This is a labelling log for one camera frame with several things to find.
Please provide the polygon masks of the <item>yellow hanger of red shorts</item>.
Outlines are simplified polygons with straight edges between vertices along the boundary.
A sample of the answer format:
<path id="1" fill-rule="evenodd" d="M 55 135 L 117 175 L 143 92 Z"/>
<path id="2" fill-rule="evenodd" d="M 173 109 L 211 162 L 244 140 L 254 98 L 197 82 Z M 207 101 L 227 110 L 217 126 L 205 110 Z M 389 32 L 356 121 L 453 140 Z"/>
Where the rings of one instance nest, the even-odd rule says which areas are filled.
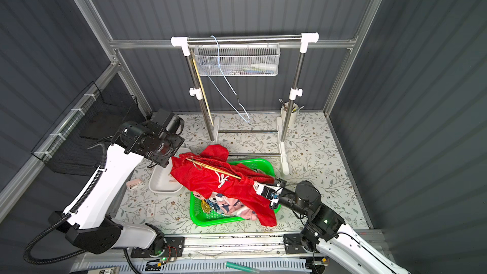
<path id="1" fill-rule="evenodd" d="M 205 169 L 208 169 L 208 170 L 217 172 L 217 173 L 221 173 L 223 175 L 231 176 L 231 177 L 236 178 L 238 180 L 241 180 L 242 179 L 240 176 L 237 176 L 237 175 L 232 174 L 230 172 L 224 171 L 224 170 L 219 169 L 217 167 L 210 166 L 208 164 L 204 164 L 204 163 L 199 162 L 199 161 L 196 161 L 194 159 L 187 159 L 187 160 L 190 161 L 196 168 L 205 168 Z"/>

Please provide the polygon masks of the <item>pink navy patterned shorts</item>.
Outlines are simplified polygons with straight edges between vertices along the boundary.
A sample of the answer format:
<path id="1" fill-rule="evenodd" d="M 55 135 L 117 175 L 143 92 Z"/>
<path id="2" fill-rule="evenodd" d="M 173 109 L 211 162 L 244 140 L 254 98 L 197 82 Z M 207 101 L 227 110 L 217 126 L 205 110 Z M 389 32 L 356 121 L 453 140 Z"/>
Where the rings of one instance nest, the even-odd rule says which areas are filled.
<path id="1" fill-rule="evenodd" d="M 215 199 L 220 204 L 222 204 L 222 208 L 224 211 L 223 216 L 233 216 L 239 217 L 246 220 L 257 220 L 257 214 L 255 211 L 244 205 L 240 200 L 229 198 L 224 196 L 223 194 L 213 193 L 209 199 Z"/>

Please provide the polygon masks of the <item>red shorts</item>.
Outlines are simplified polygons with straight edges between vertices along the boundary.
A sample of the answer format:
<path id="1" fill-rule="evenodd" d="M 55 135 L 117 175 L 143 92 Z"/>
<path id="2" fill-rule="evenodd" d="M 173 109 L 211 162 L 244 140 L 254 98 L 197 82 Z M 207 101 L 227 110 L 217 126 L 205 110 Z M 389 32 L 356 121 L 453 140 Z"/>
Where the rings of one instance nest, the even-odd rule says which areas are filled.
<path id="1" fill-rule="evenodd" d="M 229 164 L 228 149 L 221 145 L 210 145 L 200 154 L 191 152 L 172 157 L 171 175 L 184 187 L 198 194 L 200 199 L 209 199 L 213 193 L 240 200 L 257 214 L 257 220 L 264 227 L 275 227 L 277 220 L 269 200 L 257 195 L 254 182 L 271 185 L 275 178 L 265 173 L 258 173 L 243 164 Z M 205 168 L 196 168 L 187 159 L 217 167 L 242 179 L 223 175 Z"/>

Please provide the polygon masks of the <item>light blue wire hanger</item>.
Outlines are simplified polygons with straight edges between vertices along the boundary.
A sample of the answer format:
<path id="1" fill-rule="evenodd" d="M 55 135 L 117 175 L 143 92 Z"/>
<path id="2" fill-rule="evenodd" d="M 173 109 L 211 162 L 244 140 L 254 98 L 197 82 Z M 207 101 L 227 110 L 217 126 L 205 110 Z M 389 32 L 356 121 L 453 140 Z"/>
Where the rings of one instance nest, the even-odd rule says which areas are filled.
<path id="1" fill-rule="evenodd" d="M 237 60 L 239 58 L 238 55 L 235 54 L 236 50 L 235 49 L 224 49 L 224 58 L 228 58 L 229 61 L 225 62 L 224 65 L 224 70 L 222 68 L 222 63 L 221 63 L 221 54 L 220 54 L 220 45 L 218 42 L 218 39 L 212 35 L 211 36 L 214 39 L 214 42 L 216 43 L 216 49 L 217 49 L 217 55 L 215 57 L 207 57 L 206 58 L 206 65 L 208 68 L 207 72 L 207 77 L 210 79 L 210 82 L 212 82 L 213 86 L 216 88 L 218 93 L 221 95 L 221 97 L 227 102 L 228 105 L 231 106 L 231 108 L 240 116 L 240 118 L 248 125 L 251 124 L 251 119 L 250 115 L 248 114 L 246 108 L 241 104 L 240 99 L 237 95 L 237 92 L 227 79 L 227 76 L 229 76 L 230 73 L 235 72 L 234 68 L 237 65 Z M 244 112 L 244 115 L 235 108 L 235 106 L 232 104 L 231 101 L 227 99 L 227 97 L 220 91 L 218 86 L 215 84 L 215 82 L 212 79 L 212 76 L 221 76 L 227 83 L 228 87 L 232 91 L 233 95 L 235 96 L 235 99 L 237 100 L 238 105 L 241 107 L 241 109 Z"/>

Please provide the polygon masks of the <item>blue yellow white printed shorts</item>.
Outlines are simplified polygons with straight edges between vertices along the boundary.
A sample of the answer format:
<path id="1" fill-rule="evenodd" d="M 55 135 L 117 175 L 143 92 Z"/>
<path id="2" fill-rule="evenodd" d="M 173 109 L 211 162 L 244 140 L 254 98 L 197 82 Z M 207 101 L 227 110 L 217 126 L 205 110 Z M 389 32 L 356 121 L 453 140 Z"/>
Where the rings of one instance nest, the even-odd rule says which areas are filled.
<path id="1" fill-rule="evenodd" d="M 201 201 L 201 208 L 205 214 L 210 214 L 211 212 L 215 212 L 218 214 L 223 215 L 224 211 L 222 208 L 222 204 L 220 204 L 215 199 L 204 199 Z"/>

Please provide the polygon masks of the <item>yellow hanger of printed shorts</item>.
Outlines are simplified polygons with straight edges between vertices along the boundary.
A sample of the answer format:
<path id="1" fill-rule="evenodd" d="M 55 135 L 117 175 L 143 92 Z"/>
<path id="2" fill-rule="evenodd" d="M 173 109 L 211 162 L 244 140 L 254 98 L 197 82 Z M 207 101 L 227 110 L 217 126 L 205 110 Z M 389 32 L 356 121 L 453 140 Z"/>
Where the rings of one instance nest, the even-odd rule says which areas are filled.
<path id="1" fill-rule="evenodd" d="M 193 65 L 194 65 L 194 68 L 195 68 L 195 73 L 197 75 L 197 79 L 199 81 L 199 85 L 200 85 L 200 89 L 201 89 L 201 92 L 202 92 L 202 96 L 203 96 L 203 100 L 204 100 L 204 103 L 205 103 L 205 110 L 209 116 L 209 120 L 211 122 L 211 125 L 212 127 L 214 127 L 214 120 L 213 120 L 213 117 L 211 115 L 211 110 L 209 108 L 209 104 L 208 104 L 208 101 L 207 101 L 207 96 L 206 96 L 206 93 L 205 93 L 205 89 L 204 89 L 204 85 L 202 83 L 202 80 L 201 80 L 201 77 L 200 77 L 200 73 L 198 71 L 198 68 L 197 68 L 197 63 L 196 63 L 196 60 L 195 60 L 195 53 L 194 53 L 194 50 L 190 50 L 190 53 L 191 53 L 191 58 L 192 58 L 192 62 L 193 62 Z"/>

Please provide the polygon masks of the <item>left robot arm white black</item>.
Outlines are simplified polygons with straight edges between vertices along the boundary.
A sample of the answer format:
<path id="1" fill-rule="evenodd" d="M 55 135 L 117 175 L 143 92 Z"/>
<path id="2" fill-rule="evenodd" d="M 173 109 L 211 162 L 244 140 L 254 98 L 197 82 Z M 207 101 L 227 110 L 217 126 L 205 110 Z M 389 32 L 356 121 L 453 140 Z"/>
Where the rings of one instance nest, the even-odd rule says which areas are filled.
<path id="1" fill-rule="evenodd" d="M 152 120 L 121 124 L 110 142 L 100 142 L 101 163 L 79 195 L 49 224 L 73 245 L 93 254 L 113 248 L 137 247 L 153 255 L 164 251 L 164 234 L 150 224 L 125 224 L 108 214 L 112 201 L 142 160 L 166 167 L 182 146 L 184 120 L 159 110 Z"/>

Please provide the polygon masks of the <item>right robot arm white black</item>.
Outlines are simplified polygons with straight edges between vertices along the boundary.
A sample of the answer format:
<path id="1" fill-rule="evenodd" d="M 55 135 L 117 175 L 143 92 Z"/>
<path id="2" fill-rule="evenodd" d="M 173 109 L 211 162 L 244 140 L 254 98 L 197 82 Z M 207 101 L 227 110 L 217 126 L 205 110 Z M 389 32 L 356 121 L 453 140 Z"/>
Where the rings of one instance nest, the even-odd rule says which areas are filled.
<path id="1" fill-rule="evenodd" d="M 338 262 L 350 273 L 408 273 L 389 260 L 355 232 L 344 218 L 322 202 L 319 190 L 309 181 L 289 190 L 285 181 L 273 185 L 255 182 L 257 195 L 270 201 L 272 209 L 284 206 L 306 223 L 300 233 L 301 245 L 308 252 L 319 252 Z"/>

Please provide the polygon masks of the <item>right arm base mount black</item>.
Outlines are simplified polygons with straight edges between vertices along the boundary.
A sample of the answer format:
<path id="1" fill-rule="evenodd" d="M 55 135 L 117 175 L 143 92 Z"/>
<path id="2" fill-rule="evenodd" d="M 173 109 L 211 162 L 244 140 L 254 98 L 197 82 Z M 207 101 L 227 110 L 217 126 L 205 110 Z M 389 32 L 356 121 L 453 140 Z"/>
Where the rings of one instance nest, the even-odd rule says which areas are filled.
<path id="1" fill-rule="evenodd" d="M 286 233 L 282 237 L 287 254 L 314 253 L 315 244 L 300 233 Z"/>

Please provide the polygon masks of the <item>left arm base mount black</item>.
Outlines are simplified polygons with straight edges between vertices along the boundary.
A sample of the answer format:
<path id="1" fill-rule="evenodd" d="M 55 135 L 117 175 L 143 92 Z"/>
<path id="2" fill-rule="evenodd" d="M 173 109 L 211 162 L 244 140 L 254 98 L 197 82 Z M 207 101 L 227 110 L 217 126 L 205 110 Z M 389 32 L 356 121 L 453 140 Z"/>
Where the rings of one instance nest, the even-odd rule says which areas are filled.
<path id="1" fill-rule="evenodd" d="M 185 237 L 157 237 L 148 249 L 135 247 L 131 258 L 178 258 L 185 248 Z"/>

